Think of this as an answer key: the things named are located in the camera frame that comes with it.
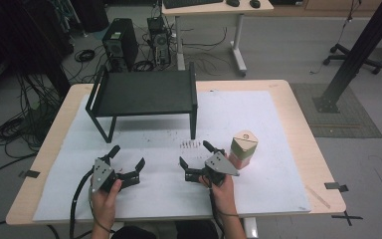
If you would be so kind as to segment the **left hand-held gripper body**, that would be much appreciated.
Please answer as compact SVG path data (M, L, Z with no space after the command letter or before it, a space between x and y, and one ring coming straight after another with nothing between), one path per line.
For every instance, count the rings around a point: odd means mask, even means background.
M116 172L109 163L97 159L94 165L93 180L92 180L92 193L99 190L110 192L113 184L119 179L122 181L121 189L136 185L140 182L139 179L140 164L138 164L134 171L128 173Z

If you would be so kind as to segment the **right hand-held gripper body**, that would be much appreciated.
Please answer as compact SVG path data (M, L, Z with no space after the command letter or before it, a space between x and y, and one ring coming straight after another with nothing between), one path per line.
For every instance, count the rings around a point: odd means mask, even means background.
M205 160L201 169L190 168L184 163L185 180L198 182L200 176L205 176L216 186L221 186L226 175L239 176L238 169L221 152L216 152Z

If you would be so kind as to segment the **tan green pink triangular box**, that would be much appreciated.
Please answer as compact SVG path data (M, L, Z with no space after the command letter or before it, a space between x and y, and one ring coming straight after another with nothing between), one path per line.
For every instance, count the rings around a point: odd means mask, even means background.
M249 130L237 132L231 142L229 160L237 169L246 167L253 157L259 140Z

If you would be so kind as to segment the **black metal shelf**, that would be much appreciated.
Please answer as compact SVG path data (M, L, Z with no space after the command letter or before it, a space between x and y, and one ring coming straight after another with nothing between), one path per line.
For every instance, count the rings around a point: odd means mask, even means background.
M120 117L183 115L196 138L197 90L195 67L161 72L110 72L101 66L86 104L86 112L106 143L111 143Z

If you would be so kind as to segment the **person's right hand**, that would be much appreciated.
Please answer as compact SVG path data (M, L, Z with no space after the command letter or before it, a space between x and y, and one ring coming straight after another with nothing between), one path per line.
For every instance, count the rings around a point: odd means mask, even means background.
M212 189L216 209L221 215L237 216L237 209L234 195L234 182L231 175L226 175L221 186L211 185L205 176L199 177L199 182L205 187Z

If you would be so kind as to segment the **person's left hand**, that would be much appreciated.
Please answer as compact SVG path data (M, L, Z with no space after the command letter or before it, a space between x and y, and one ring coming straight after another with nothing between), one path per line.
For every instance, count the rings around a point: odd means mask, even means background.
M94 234L108 233L114 223L115 202L122 182L117 179L109 192L98 191L92 195Z

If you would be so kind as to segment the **white foam mat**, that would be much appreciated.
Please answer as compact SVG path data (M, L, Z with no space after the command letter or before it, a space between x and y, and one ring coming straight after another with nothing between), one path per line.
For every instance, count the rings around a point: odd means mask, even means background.
M235 177L235 200L241 216L310 211L303 183L270 93L209 91L198 96L196 138L190 137L186 115L126 117L118 120L106 143L89 115L79 109L49 172L36 222L91 219L85 174L95 160L119 145L114 170L130 172L144 158L140 182L120 191L120 220L163 220L208 217L209 192L185 180L181 156L192 168L209 157L203 140L229 149L233 136L247 129L259 140L249 165Z

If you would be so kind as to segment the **person's dark trousers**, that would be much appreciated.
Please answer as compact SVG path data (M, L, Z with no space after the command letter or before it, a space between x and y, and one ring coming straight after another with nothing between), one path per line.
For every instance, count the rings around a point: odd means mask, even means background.
M176 239L219 239L211 220L175 221ZM138 226L124 226L110 239L157 239L156 234Z

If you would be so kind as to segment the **white table leg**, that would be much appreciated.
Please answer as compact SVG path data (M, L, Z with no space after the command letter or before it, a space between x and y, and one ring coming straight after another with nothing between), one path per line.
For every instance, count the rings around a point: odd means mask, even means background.
M255 217L244 218L243 226L247 239L259 239L257 220Z

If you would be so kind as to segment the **black computer tower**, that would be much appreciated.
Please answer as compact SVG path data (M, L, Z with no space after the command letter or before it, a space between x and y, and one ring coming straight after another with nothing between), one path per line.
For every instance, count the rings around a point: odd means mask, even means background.
M104 34L102 43L113 72L132 71L138 44L131 19L115 18Z

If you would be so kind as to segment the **open computer tower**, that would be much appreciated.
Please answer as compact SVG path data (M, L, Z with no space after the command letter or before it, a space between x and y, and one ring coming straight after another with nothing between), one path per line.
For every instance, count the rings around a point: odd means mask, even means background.
M147 19L150 48L157 66L169 64L171 62L169 48L168 29L164 25L161 16Z

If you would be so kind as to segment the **grey floor mat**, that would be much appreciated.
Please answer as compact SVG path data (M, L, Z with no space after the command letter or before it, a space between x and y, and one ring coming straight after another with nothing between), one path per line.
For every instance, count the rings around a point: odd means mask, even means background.
M350 88L339 98L336 113L321 113L314 104L328 84L290 85L302 113L315 137L382 138L382 133Z

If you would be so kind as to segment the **white desk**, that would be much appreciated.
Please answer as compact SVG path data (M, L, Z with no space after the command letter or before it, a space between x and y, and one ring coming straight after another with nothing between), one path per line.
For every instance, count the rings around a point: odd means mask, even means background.
M199 6L166 9L161 0L161 12L165 16L174 18L176 31L176 64L178 70L185 69L183 53L182 31L186 25L190 26L235 26L234 40L231 42L231 50L236 60L238 72L244 77L247 67L240 51L240 40L243 29L244 16L253 13L265 13L273 11L274 6L269 0L259 0L261 7L255 9L250 5L250 0L240 0L239 7L232 7L223 0L221 3L205 4Z

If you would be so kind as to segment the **black curtain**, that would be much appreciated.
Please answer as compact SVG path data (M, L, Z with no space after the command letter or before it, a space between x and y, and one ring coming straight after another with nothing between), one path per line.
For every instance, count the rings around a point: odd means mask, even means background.
M60 97L71 87L62 70L74 51L55 0L0 0L0 50L21 76L48 77Z

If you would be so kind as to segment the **black keyboard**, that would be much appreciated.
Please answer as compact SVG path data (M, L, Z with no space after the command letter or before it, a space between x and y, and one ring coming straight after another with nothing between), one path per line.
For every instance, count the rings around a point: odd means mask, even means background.
M223 0L163 0L166 9L221 3Z

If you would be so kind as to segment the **black office chair base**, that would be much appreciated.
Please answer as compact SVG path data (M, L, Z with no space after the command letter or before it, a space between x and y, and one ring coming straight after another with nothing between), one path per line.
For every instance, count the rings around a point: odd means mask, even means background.
M327 66L332 60L345 60L349 54L349 50L340 44L335 44L329 49L330 55L322 62ZM373 67L372 74L377 75L382 69L382 63L366 59L364 65Z

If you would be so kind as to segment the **black metal post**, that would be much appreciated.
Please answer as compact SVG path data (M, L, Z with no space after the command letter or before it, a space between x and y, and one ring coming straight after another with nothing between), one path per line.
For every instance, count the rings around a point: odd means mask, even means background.
M336 75L318 98L313 98L316 110L322 114L338 114L337 102L361 66L382 39L382 2L349 51Z

